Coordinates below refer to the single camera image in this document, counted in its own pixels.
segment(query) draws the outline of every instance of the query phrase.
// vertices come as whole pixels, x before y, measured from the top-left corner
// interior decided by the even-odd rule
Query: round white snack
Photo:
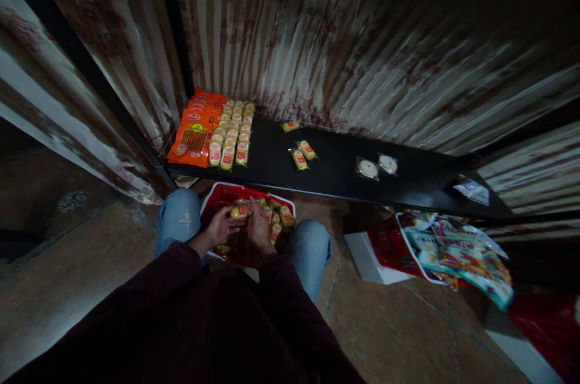
[[[368,177],[369,179],[372,179],[379,173],[379,170],[377,170],[376,166],[366,159],[363,159],[358,163],[358,168],[361,171],[361,174]]]
[[[379,165],[387,173],[396,173],[397,171],[397,160],[395,158],[391,158],[391,156],[379,156]]]

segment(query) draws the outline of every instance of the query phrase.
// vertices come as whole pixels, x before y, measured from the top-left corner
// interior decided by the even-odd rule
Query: metal frame
[[[65,15],[60,11],[56,2],[54,0],[25,1],[32,8],[36,16],[38,16],[47,31],[59,43],[73,64],[85,76],[88,83],[94,88],[95,93],[100,96],[121,125],[127,130],[149,162],[158,169],[161,176],[172,189],[177,189],[178,186],[165,169],[163,162],[153,151],[153,148],[149,145],[141,129],[139,129],[137,123],[133,120],[133,117],[117,96],[117,93],[115,93],[115,90],[109,84],[109,81],[107,81],[107,78],[103,75],[95,60],[71,27]]]

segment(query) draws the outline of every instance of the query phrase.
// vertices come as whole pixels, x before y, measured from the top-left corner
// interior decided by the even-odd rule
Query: snack pile
[[[452,217],[405,214],[401,226],[419,264],[457,290],[459,279],[481,289],[500,310],[514,296],[504,250],[483,231]]]
[[[183,111],[167,159],[178,164],[231,171],[248,166],[256,104],[197,89]]]

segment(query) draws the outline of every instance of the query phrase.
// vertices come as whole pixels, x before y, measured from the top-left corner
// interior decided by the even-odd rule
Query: fabric wall
[[[462,155],[578,96],[576,0],[181,0],[194,83]]]
[[[162,152],[185,94],[163,0],[55,0]],[[0,0],[0,115],[144,203],[170,191],[24,0]]]

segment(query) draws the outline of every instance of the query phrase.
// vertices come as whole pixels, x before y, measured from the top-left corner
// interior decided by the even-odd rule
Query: person
[[[224,207],[200,232],[198,195],[174,191],[159,209],[153,261],[7,382],[364,382],[315,305],[328,232],[302,221],[279,255],[264,209],[251,204],[246,221]],[[259,283],[205,264],[244,222]]]

